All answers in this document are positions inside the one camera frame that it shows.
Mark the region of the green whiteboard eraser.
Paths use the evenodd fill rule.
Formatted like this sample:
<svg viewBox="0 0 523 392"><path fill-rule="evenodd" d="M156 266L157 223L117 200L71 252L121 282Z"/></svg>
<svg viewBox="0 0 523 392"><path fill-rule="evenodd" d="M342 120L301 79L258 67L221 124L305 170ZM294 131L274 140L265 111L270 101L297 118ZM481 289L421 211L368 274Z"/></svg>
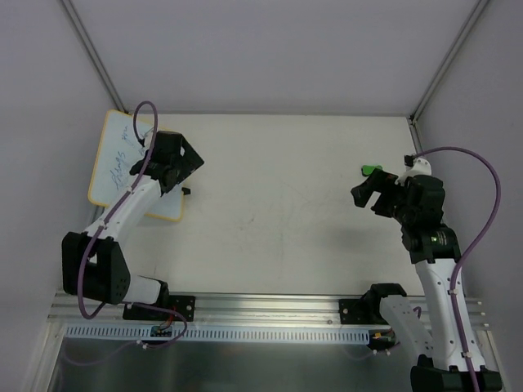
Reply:
<svg viewBox="0 0 523 392"><path fill-rule="evenodd" d="M381 165L363 165L360 171L363 177L368 177L371 176L374 171L382 169L383 167Z"/></svg>

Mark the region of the yellow framed whiteboard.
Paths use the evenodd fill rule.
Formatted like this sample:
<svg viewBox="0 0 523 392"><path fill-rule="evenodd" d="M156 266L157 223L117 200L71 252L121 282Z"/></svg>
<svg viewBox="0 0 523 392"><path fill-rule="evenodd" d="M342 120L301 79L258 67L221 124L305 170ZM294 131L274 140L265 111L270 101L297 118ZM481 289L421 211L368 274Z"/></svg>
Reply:
<svg viewBox="0 0 523 392"><path fill-rule="evenodd" d="M96 153L88 200L97 206L108 207L118 200L123 189L131 185L129 172L145 157L145 148L137 137L146 137L153 130L151 123L138 121L134 132L132 116L110 110L106 113Z"/></svg>

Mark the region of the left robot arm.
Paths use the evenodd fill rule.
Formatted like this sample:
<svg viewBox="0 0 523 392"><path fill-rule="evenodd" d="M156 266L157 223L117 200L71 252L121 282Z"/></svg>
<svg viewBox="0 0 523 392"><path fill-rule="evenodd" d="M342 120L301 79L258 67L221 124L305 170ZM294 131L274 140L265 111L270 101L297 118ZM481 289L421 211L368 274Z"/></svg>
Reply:
<svg viewBox="0 0 523 392"><path fill-rule="evenodd" d="M181 133L155 132L145 157L131 167L130 183L116 201L84 231L64 236L63 288L77 297L85 319L98 314L87 311L87 299L97 301L100 307L134 304L152 319L168 314L168 284L132 274L123 245L143 215L203 164L204 160Z"/></svg>

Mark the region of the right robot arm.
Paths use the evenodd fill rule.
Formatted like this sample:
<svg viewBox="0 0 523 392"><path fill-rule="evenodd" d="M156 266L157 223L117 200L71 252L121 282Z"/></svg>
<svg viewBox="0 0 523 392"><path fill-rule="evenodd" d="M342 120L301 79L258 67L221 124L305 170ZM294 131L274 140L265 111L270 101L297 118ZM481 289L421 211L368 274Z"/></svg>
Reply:
<svg viewBox="0 0 523 392"><path fill-rule="evenodd" d="M445 190L441 180L417 174L401 180L376 169L351 191L355 205L365 207L371 195L378 216L395 219L402 243L422 284L431 326L414 314L397 283L374 284L362 303L373 323L387 323L412 367L414 391L500 391L499 372L488 369L466 310L463 285L455 272L461 252L455 232L443 222Z"/></svg>

